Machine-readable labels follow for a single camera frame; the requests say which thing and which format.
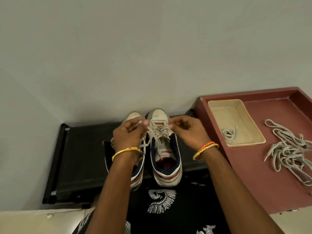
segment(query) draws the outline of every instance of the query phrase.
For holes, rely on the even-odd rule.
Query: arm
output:
[[[148,121],[144,121],[144,124],[135,126],[140,120],[144,118],[131,119],[114,130],[116,151],[139,145],[147,131],[144,124],[148,124]],[[136,151],[127,151],[116,156],[86,234],[124,233],[131,174],[136,162]]]
[[[195,150],[211,141],[199,119],[179,116],[172,118],[169,123],[169,127]],[[232,234],[283,234],[283,231],[255,200],[216,147],[205,150],[200,158],[208,166],[216,194]]]

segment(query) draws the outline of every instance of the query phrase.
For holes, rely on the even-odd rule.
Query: maroon tray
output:
[[[207,104],[211,100],[226,99],[244,102],[266,143],[236,148],[227,146]],[[312,140],[312,100],[302,90],[291,87],[200,96],[195,111],[210,138],[220,145],[221,153],[269,214],[312,205],[311,187],[303,186],[284,167],[280,172],[275,172],[271,157],[263,161],[271,145],[279,141],[272,133],[272,128],[264,125],[266,119],[285,126],[295,135],[302,133],[305,139]],[[305,156],[312,160],[311,153],[305,153]]]

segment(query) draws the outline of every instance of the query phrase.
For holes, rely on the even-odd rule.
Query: white sneaker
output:
[[[139,117],[139,116],[142,116],[142,115],[138,112],[131,112],[130,114],[128,114],[123,119],[122,123],[124,123],[130,119]],[[137,190],[142,183],[146,146],[147,146],[147,144],[145,144],[145,137],[143,137],[141,139],[141,143],[140,143],[140,149],[143,152],[143,158],[141,159],[141,161],[136,163],[135,166],[133,167],[132,176],[131,176],[131,186],[130,186],[131,191]],[[115,150],[114,138],[111,139],[111,147]],[[105,159],[105,162],[106,162],[107,171],[109,171],[112,162],[109,162],[108,159]]]
[[[153,173],[158,185],[176,186],[182,177],[182,165],[177,135],[168,127],[169,116],[161,109],[149,112],[148,131]]]

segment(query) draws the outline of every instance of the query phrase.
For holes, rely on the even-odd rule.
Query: gold bangle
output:
[[[126,151],[131,151],[131,150],[135,150],[135,151],[138,151],[138,152],[141,153],[141,154],[140,154],[141,156],[139,157],[139,161],[143,158],[143,153],[142,153],[142,150],[141,150],[141,149],[139,149],[138,147],[129,147],[129,148],[120,150],[119,152],[115,153],[115,154],[113,155],[113,157],[112,157],[112,162],[114,161],[115,157],[116,157],[118,154],[120,154],[120,153],[122,153],[122,152],[126,152]]]
[[[217,146],[217,148],[219,148],[219,145],[217,143],[213,143],[211,145],[208,145],[207,147],[203,148],[202,150],[198,151],[194,156],[193,156],[193,160],[196,160],[196,158],[203,152],[205,151],[206,149],[209,149],[213,146]]]

